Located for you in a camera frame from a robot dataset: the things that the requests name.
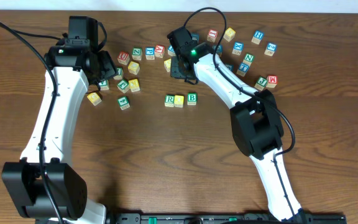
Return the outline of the green B block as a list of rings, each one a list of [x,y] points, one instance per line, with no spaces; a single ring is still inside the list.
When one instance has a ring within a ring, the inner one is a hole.
[[[198,95],[196,93],[187,94],[187,105],[195,106],[198,102]]]

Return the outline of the yellow O block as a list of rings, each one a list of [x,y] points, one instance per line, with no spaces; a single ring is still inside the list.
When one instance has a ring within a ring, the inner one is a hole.
[[[184,105],[185,97],[182,95],[175,95],[174,96],[174,107],[182,108]]]

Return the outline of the green R block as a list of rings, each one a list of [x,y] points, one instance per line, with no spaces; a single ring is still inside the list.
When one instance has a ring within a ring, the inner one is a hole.
[[[164,104],[166,107],[174,107],[175,106],[175,96],[174,95],[166,95]]]

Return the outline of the blue T block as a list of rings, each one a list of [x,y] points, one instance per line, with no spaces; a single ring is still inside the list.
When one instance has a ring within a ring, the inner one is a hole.
[[[241,63],[239,65],[239,68],[237,69],[236,74],[244,77],[246,75],[246,73],[248,72],[248,70],[249,70],[249,65],[245,64],[245,63]]]

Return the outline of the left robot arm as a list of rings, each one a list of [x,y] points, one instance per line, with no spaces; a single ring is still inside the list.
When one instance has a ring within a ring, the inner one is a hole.
[[[92,84],[116,75],[104,51],[52,47],[42,59],[45,89],[29,142],[17,162],[6,162],[2,181],[23,218],[37,223],[111,223],[105,205],[88,198],[72,168],[72,143],[81,102]]]

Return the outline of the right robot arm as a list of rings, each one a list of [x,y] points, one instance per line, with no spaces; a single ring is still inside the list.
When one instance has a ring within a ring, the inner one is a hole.
[[[208,44],[171,46],[175,52],[171,74],[208,85],[229,108],[232,136],[241,153],[256,166],[270,213],[279,221],[293,221],[301,205],[293,193],[282,148],[283,123],[273,94],[245,84],[222,63]]]

